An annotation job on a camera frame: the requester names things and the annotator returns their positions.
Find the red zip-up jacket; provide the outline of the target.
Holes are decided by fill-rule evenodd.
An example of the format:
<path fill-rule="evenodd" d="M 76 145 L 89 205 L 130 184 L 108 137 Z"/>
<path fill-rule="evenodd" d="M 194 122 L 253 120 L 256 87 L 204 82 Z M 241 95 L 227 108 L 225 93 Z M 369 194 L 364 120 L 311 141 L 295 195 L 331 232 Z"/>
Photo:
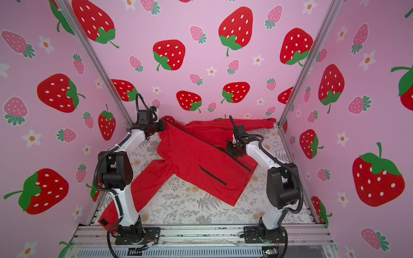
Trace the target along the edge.
<path fill-rule="evenodd" d="M 166 129 L 159 132 L 159 160 L 152 161 L 131 183 L 132 203 L 140 212 L 172 176 L 193 184 L 234 206 L 249 183 L 258 163 L 248 155 L 235 158 L 225 148 L 233 140 L 233 126 L 246 131 L 272 129 L 270 119 L 193 121 L 182 124 L 171 116 L 162 118 Z"/>

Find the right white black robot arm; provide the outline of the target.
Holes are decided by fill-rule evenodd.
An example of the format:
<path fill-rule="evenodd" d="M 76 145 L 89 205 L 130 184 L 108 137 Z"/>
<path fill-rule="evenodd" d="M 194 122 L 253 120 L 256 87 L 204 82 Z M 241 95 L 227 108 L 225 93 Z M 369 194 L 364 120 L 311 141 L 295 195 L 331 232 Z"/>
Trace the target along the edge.
<path fill-rule="evenodd" d="M 298 168 L 273 156 L 263 145 L 264 137 L 248 134 L 244 125 L 233 126 L 233 141 L 227 142 L 226 152 L 241 158 L 251 157 L 261 168 L 267 169 L 266 194 L 269 206 L 258 225 L 244 227 L 240 235 L 247 244 L 273 244 L 263 253 L 265 258 L 283 258 L 288 248 L 288 233 L 282 222 L 287 213 L 298 214 L 304 204 L 304 192 Z"/>

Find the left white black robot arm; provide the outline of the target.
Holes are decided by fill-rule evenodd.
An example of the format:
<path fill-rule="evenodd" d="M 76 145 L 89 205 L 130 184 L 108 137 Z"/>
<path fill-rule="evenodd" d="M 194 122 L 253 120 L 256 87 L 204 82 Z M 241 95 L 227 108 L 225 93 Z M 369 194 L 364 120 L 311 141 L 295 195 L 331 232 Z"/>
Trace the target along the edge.
<path fill-rule="evenodd" d="M 150 238 L 142 226 L 142 220 L 135 208 L 131 183 L 133 169 L 129 156 L 150 136 L 165 130 L 165 122 L 158 119 L 155 106 L 147 106 L 141 94 L 135 98 L 137 120 L 127 129 L 126 137 L 114 148 L 103 151 L 98 155 L 98 162 L 94 172 L 94 187 L 101 192 L 109 192 L 117 211 L 117 221 L 106 230 L 106 241 L 110 254 L 118 255 L 111 244 L 111 231 L 116 229 L 116 239 L 133 245 L 141 245 L 135 251 L 142 252 L 149 249 L 158 240 Z"/>

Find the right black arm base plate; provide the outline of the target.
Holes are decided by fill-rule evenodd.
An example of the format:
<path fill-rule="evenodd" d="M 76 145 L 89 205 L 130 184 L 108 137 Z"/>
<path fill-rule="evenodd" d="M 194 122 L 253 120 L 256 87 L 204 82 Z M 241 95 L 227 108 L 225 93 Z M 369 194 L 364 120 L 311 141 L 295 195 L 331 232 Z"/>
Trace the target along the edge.
<path fill-rule="evenodd" d="M 268 230 L 263 226 L 245 226 L 239 237 L 247 244 L 284 244 L 288 234 L 284 227 Z"/>

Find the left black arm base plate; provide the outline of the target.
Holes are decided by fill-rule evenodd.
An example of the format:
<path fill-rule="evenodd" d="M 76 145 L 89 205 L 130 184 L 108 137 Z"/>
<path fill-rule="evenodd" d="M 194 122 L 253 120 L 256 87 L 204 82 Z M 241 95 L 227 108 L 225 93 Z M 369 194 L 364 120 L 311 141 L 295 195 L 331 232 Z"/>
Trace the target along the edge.
<path fill-rule="evenodd" d="M 132 227 L 118 227 L 118 236 L 116 245 L 145 245 L 150 242 L 155 244 L 159 240 L 160 227 L 144 227 L 142 229 L 133 229 Z"/>

